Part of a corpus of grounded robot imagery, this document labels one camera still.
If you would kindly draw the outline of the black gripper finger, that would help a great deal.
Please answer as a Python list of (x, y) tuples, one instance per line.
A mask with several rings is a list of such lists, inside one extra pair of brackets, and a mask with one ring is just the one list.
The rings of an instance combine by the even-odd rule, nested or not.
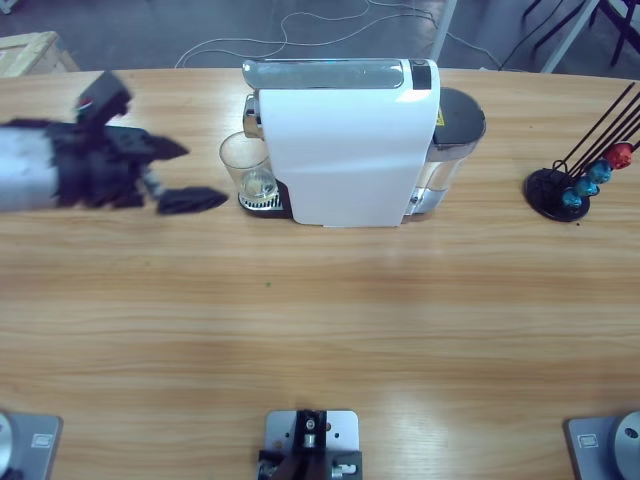
[(200, 213), (224, 204), (229, 196), (205, 186), (192, 186), (164, 191), (157, 201), (157, 213), (177, 215)]
[(152, 135), (145, 130), (137, 130), (133, 135), (134, 152), (145, 161), (168, 161), (189, 154), (182, 144), (166, 136)]

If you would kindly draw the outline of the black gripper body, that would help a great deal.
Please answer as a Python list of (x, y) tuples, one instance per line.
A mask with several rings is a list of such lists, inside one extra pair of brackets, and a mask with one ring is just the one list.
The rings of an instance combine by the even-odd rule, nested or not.
[(52, 165), (58, 174), (55, 199), (59, 207), (90, 209), (140, 208), (139, 181), (145, 161), (134, 152), (138, 128), (103, 126), (88, 133), (71, 123), (49, 125)]

